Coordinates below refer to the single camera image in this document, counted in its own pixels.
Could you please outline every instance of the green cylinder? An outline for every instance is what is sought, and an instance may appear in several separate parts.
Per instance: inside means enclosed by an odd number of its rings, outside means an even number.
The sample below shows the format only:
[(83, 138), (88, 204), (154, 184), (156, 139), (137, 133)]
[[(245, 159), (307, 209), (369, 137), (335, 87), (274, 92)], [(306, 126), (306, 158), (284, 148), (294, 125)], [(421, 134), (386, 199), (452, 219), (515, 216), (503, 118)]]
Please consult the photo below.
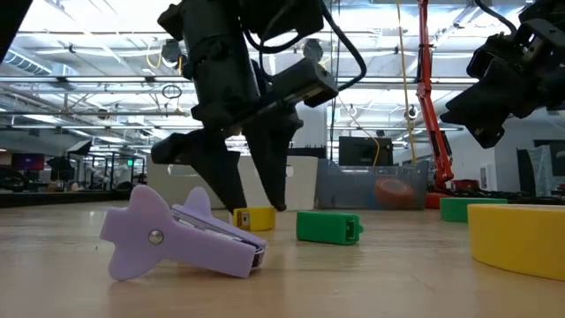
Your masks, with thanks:
[(506, 199), (490, 198), (441, 198), (441, 220), (467, 223), (467, 206), (470, 204), (508, 204)]

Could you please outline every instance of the yellow cylinder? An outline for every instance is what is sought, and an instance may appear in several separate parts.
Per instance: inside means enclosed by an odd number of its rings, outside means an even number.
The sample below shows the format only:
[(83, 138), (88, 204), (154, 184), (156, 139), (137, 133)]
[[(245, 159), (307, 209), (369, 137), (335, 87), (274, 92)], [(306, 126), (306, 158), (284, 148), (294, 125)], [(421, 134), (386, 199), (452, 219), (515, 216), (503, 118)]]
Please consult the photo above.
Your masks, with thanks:
[(565, 207), (471, 204), (468, 215), (475, 260), (565, 280)]

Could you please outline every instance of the metal screw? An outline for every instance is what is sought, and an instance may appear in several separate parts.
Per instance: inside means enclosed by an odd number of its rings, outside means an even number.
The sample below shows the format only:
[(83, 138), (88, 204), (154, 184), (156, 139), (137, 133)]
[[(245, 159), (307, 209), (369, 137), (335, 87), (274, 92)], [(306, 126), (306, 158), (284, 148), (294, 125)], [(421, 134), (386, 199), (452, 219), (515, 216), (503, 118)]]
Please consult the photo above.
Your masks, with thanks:
[(149, 232), (149, 243), (158, 246), (159, 244), (162, 243), (162, 240), (164, 239), (164, 236), (162, 235), (162, 232), (159, 230), (152, 230)]

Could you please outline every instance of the black cable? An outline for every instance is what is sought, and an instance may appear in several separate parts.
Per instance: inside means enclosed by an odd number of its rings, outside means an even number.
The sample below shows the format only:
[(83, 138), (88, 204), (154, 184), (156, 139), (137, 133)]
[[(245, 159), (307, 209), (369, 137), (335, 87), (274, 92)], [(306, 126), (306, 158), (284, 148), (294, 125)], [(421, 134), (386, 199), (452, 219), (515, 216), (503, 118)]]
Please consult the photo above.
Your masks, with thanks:
[[(337, 14), (339, 15), (341, 13), (341, 9), (342, 9), (342, 1), (341, 0), (337, 0)], [(339, 35), (337, 37), (337, 54), (335, 56), (335, 83), (337, 84), (337, 82), (339, 81), (339, 56), (340, 56), (340, 50), (342, 47), (342, 41), (339, 38)], [(331, 64), (331, 69), (332, 71), (334, 70), (334, 64)], [(333, 159), (333, 153), (334, 153), (334, 126), (335, 126), (335, 110), (337, 109), (336, 107), (337, 104), (337, 100), (336, 98), (334, 98), (332, 100), (332, 123), (330, 124), (329, 127), (329, 139), (330, 141), (330, 146), (331, 146), (331, 154), (332, 154), (332, 158)]]
[[(329, 2), (329, 11), (332, 12), (333, 10), (334, 10), (334, 2), (330, 1)], [(330, 43), (329, 69), (330, 69), (330, 71), (334, 70), (334, 59), (331, 58), (332, 54), (334, 53), (334, 46), (332, 45), (333, 42), (334, 42), (334, 32), (331, 32), (329, 34), (329, 43)], [(329, 161), (334, 161), (334, 126), (335, 126), (334, 121), (335, 121), (335, 113), (333, 112), (333, 109), (335, 108), (335, 98), (331, 102), (331, 108), (332, 108), (332, 122), (331, 122), (331, 124), (329, 124)]]
[(179, 98), (183, 94), (183, 90), (177, 85), (168, 84), (167, 86), (162, 88), (161, 94), (166, 99), (171, 100), (171, 99)]
[[(249, 32), (248, 29), (244, 29), (244, 36), (245, 39), (249, 42), (249, 44), (251, 44), (251, 46), (256, 49), (259, 50), (260, 49), (260, 45), (251, 37), (251, 33)], [(274, 47), (268, 47), (263, 45), (263, 53), (264, 54), (276, 54), (276, 53), (280, 53), (286, 49), (290, 49), (293, 45), (295, 45), (296, 43), (298, 43), (300, 40), (302, 40), (302, 37), (300, 35), (297, 34), (296, 37), (294, 37), (292, 40), (281, 44), (281, 45), (277, 45)]]
[(347, 38), (345, 33), (342, 31), (342, 29), (334, 22), (334, 18), (332, 18), (332, 13), (328, 10), (326, 4), (324, 4), (323, 2), (321, 3), (321, 13), (328, 22), (329, 26), (332, 28), (332, 30), (334, 30), (337, 37), (343, 42), (343, 45), (345, 45), (347, 50), (353, 55), (353, 58), (355, 58), (355, 61), (357, 62), (359, 68), (361, 69), (359, 75), (357, 75), (347, 83), (342, 84), (339, 88), (337, 88), (341, 92), (344, 89), (347, 89), (357, 84), (360, 80), (362, 80), (365, 77), (365, 75), (367, 74), (367, 65), (365, 64), (365, 61), (359, 54), (357, 48), (355, 48), (353, 43), (351, 43), (350, 39)]
[(505, 25), (508, 29), (510, 29), (510, 34), (516, 33), (517, 31), (516, 27), (512, 24), (512, 22), (504, 18), (500, 13), (487, 7), (485, 4), (483, 4), (482, 0), (475, 0), (475, 4), (477, 4), (477, 7), (479, 7), (480, 10), (484, 11), (486, 14), (488, 14), (491, 17), (497, 18), (503, 25)]
[(458, 198), (491, 198), (491, 199), (506, 199), (508, 203), (519, 204), (554, 204), (565, 205), (565, 200), (555, 197), (537, 197), (525, 192), (511, 193), (503, 191), (487, 191), (477, 187), (468, 187), (466, 189), (448, 190), (448, 189), (434, 189), (435, 192), (443, 193), (449, 196)]
[(292, 8), (292, 6), (290, 4), (284, 5), (281, 8), (281, 10), (279, 10), (279, 12), (277, 12), (276, 15), (270, 21), (268, 21), (267, 27), (265, 27), (265, 32), (263, 32), (263, 34), (260, 36), (260, 43), (259, 43), (259, 49), (258, 49), (258, 51), (259, 51), (259, 67), (261, 69), (261, 72), (263, 73), (263, 76), (265, 76), (265, 78), (267, 78), (267, 80), (269, 80), (269, 81), (271, 80), (271, 75), (269, 75), (267, 72), (265, 72), (265, 67), (263, 67), (263, 51), (265, 50), (265, 39), (267, 39), (270, 36), (270, 31), (273, 28), (273, 26), (275, 25), (275, 23), (278, 22), (278, 20), (281, 19), (290, 10), (290, 8)]

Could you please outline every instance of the yellow ring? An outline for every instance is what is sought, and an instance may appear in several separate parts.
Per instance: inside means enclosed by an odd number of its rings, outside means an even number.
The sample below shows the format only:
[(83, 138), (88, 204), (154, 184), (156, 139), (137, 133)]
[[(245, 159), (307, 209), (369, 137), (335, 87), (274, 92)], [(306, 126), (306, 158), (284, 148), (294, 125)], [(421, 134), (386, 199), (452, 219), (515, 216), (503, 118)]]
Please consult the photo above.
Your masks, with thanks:
[(232, 225), (245, 231), (268, 231), (275, 227), (274, 208), (236, 208)]
[(468, 215), (475, 260), (565, 280), (565, 207), (471, 204)]

